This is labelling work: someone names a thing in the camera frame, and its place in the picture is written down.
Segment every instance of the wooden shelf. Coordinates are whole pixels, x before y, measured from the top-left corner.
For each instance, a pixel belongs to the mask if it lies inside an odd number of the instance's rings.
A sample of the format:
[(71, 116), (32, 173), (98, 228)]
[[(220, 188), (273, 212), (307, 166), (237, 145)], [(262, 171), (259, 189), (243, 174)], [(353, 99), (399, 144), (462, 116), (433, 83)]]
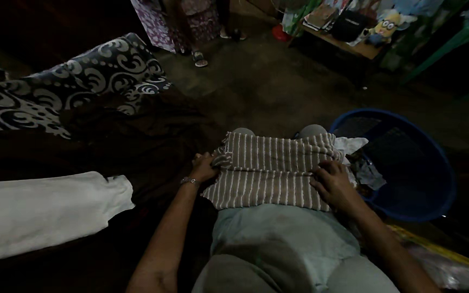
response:
[(306, 27), (303, 25), (303, 23), (299, 23), (300, 28), (310, 34), (315, 35), (316, 37), (319, 37), (322, 40), (325, 40), (326, 42), (331, 43), (332, 45), (335, 45), (336, 47), (345, 50), (347, 52), (350, 52), (352, 54), (358, 55), (358, 56), (363, 56), (365, 58), (368, 58), (370, 60), (374, 59), (377, 54), (381, 51), (381, 47), (376, 48), (373, 45), (366, 45), (364, 42), (359, 42), (356, 44), (354, 47), (349, 46), (347, 43), (338, 41), (335, 38), (333, 38), (330, 34), (322, 31), (315, 31), (309, 27)]

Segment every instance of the striped cloth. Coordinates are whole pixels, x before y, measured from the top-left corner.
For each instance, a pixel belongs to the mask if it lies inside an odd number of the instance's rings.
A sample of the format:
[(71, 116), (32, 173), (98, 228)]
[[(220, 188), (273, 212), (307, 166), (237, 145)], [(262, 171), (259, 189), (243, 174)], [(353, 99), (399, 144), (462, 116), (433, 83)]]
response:
[(218, 210), (275, 203), (327, 211), (308, 171), (323, 160), (343, 160), (334, 141), (330, 133), (291, 140), (227, 132), (212, 163), (220, 175), (201, 195)]

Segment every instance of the stuffed toy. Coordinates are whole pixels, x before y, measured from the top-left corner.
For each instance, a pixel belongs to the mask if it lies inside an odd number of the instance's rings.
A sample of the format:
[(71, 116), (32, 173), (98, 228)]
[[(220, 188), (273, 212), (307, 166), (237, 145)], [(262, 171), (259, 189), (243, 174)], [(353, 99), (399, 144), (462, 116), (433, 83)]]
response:
[(387, 9), (377, 18), (379, 20), (377, 25), (363, 32), (366, 35), (365, 44), (373, 44), (375, 47), (389, 44), (394, 31), (404, 30), (417, 20), (416, 16), (402, 15), (395, 9)]

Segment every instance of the wrist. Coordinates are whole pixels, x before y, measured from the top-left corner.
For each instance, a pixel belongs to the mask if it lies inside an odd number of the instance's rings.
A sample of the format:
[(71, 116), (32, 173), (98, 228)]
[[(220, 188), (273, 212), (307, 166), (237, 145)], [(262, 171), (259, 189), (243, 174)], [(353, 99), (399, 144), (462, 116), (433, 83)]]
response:
[(373, 210), (371, 210), (368, 205), (365, 203), (365, 201), (361, 200), (360, 202), (357, 202), (348, 212), (349, 217), (353, 218), (355, 221), (361, 219), (361, 218), (368, 218), (370, 216), (370, 213), (374, 213)]
[(180, 184), (185, 184), (185, 183), (191, 183), (195, 186), (200, 186), (202, 181), (200, 180), (200, 177), (198, 176), (193, 176), (193, 174), (190, 174), (189, 176), (184, 177), (181, 181)]

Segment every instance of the bracelet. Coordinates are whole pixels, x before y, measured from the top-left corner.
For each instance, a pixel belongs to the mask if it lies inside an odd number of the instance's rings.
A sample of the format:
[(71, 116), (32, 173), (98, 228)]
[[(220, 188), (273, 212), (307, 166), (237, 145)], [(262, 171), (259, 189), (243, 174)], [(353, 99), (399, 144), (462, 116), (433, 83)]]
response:
[(190, 178), (190, 177), (184, 177), (182, 178), (182, 180), (180, 180), (180, 184), (184, 184), (186, 182), (191, 182), (193, 184), (197, 184), (197, 185), (200, 185), (200, 181), (194, 179), (194, 178)]

